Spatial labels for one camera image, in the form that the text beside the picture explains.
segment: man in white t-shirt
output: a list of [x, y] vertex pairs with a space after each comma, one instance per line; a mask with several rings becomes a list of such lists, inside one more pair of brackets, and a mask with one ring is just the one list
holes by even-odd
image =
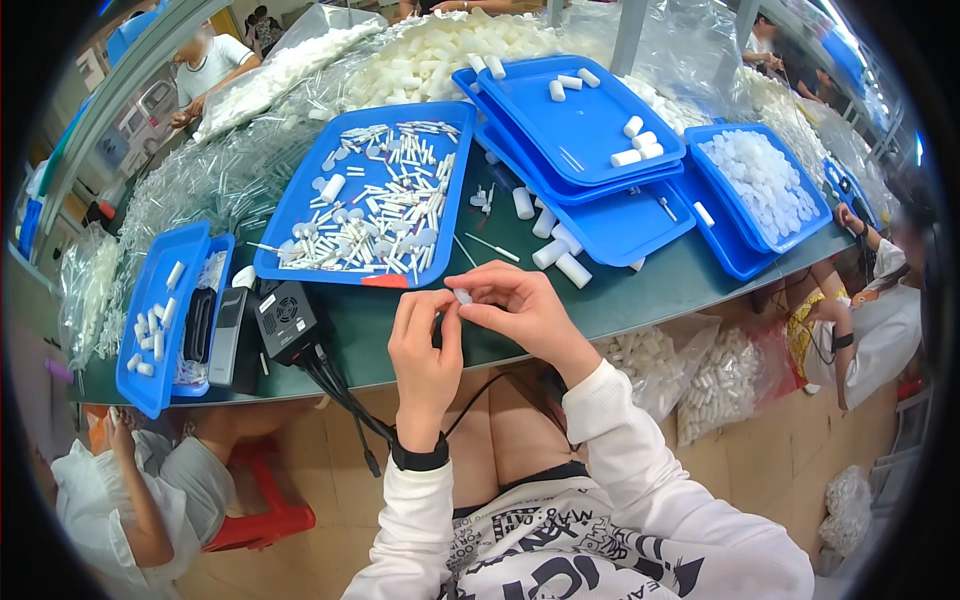
[[174, 129], [186, 127], [204, 113], [206, 93], [260, 66], [260, 59], [233, 36], [210, 37], [200, 32], [174, 55], [180, 62], [177, 94], [180, 111], [170, 117]]

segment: metal frame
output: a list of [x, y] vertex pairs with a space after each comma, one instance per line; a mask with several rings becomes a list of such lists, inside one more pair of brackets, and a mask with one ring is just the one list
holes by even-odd
[[73, 187], [80, 166], [94, 144], [107, 130], [117, 112], [130, 96], [156, 71], [156, 66], [170, 59], [178, 46], [190, 37], [194, 28], [230, 4], [230, 0], [178, 2], [136, 39], [123, 58], [100, 84], [84, 114], [63, 149], [47, 203], [40, 214], [39, 227], [49, 235], [60, 213], [63, 199]]

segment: person's thigh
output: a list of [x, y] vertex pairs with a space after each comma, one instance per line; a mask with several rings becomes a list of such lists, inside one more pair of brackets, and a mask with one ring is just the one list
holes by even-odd
[[500, 486], [576, 459], [563, 432], [507, 377], [491, 385], [490, 429]]
[[[441, 422], [449, 431], [467, 403], [492, 376], [487, 369], [464, 372], [460, 387]], [[498, 494], [493, 440], [490, 430], [489, 390], [484, 391], [450, 433], [450, 460], [453, 461], [453, 506], [466, 508], [490, 502]]]

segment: right hand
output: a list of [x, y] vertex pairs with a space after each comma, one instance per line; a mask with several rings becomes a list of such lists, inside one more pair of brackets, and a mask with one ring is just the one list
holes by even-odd
[[833, 218], [836, 219], [837, 225], [840, 227], [850, 228], [857, 235], [863, 233], [863, 221], [856, 218], [847, 203], [840, 203], [833, 209]]
[[464, 288], [473, 298], [472, 304], [460, 307], [461, 317], [507, 336], [553, 365], [567, 388], [589, 377], [600, 364], [600, 355], [566, 315], [543, 272], [522, 271], [494, 260], [447, 277], [444, 284]]

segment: plastic bag of foam pieces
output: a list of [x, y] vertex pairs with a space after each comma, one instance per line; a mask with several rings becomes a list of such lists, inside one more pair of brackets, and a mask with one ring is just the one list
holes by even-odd
[[601, 356], [630, 377], [635, 406], [656, 422], [670, 414], [713, 346], [719, 317], [686, 315], [593, 342]]
[[782, 326], [748, 336], [722, 331], [677, 406], [677, 440], [688, 445], [728, 423], [752, 417], [792, 374]]
[[386, 27], [385, 19], [377, 16], [349, 29], [330, 29], [324, 8], [314, 5], [297, 19], [259, 68], [210, 92], [195, 140], [203, 142], [246, 123], [304, 78], [338, 59], [357, 40]]
[[827, 484], [829, 515], [817, 529], [840, 556], [849, 556], [870, 529], [870, 483], [857, 465], [847, 467]]

